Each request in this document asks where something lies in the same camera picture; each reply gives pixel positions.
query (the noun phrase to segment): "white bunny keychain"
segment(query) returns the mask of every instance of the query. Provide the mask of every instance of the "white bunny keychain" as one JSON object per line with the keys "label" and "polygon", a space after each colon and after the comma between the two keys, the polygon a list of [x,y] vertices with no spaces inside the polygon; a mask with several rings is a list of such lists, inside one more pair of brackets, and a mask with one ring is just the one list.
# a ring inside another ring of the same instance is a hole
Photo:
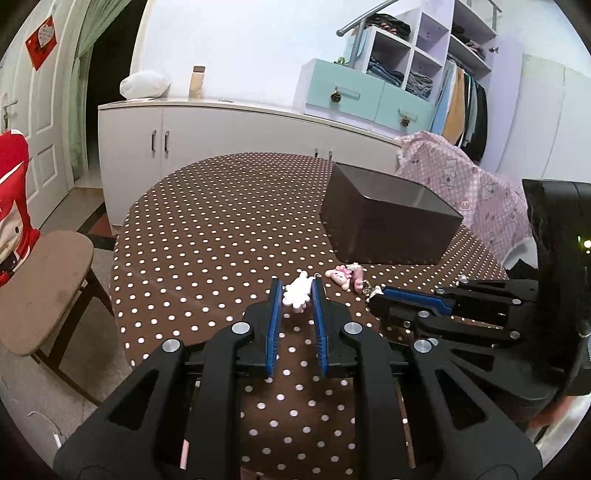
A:
{"label": "white bunny keychain", "polygon": [[283,305],[292,307],[294,313],[302,313],[306,308],[306,304],[310,302],[313,280],[314,277],[308,277],[308,272],[300,272],[298,278],[285,286]]}

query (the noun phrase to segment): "white cabinet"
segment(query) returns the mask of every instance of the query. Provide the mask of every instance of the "white cabinet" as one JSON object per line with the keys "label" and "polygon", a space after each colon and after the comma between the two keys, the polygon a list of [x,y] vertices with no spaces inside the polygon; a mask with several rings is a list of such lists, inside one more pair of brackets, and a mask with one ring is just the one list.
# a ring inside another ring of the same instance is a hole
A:
{"label": "white cabinet", "polygon": [[161,180],[162,107],[99,114],[100,176],[107,215],[123,225],[129,208]]}
{"label": "white cabinet", "polygon": [[246,152],[314,156],[317,125],[281,115],[240,110],[167,107],[162,175],[196,161]]}
{"label": "white cabinet", "polygon": [[207,105],[99,107],[100,170],[109,220],[176,170],[220,155],[247,152],[318,156],[393,174],[392,141],[279,111]]}
{"label": "white cabinet", "polygon": [[323,158],[391,175],[398,170],[400,149],[390,143],[338,128],[324,127],[321,144]]}

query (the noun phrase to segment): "doorway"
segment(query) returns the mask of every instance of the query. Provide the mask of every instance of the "doorway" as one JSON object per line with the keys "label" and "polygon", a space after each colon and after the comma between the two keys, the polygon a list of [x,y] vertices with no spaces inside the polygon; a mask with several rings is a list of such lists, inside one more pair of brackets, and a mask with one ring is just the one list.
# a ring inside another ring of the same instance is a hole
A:
{"label": "doorway", "polygon": [[77,187],[102,188],[99,165],[98,106],[125,100],[119,84],[129,76],[139,24],[147,0],[132,0],[99,37],[92,49],[86,92],[87,171]]}

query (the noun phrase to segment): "pink charm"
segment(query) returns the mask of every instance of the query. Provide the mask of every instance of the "pink charm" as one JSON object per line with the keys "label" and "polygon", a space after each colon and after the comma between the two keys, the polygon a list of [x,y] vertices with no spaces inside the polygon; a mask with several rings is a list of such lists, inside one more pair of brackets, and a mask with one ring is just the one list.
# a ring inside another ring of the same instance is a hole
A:
{"label": "pink charm", "polygon": [[345,267],[344,265],[339,265],[338,267],[335,267],[333,270],[327,270],[326,272],[324,272],[324,276],[331,279],[343,290],[348,290],[351,282],[351,277],[353,276],[353,274],[349,270],[347,270],[347,267]]}
{"label": "pink charm", "polygon": [[353,263],[351,265],[347,265],[347,270],[349,270],[353,275],[353,289],[355,292],[363,292],[363,267],[358,263]]}

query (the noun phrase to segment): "cartoon character pillow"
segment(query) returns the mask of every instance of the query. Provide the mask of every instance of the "cartoon character pillow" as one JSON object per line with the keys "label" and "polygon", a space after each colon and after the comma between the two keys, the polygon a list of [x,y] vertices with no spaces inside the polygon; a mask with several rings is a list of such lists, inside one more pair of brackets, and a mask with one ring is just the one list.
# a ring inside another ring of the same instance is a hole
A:
{"label": "cartoon character pillow", "polygon": [[14,275],[41,235],[31,227],[25,182],[29,149],[23,135],[0,136],[0,286]]}

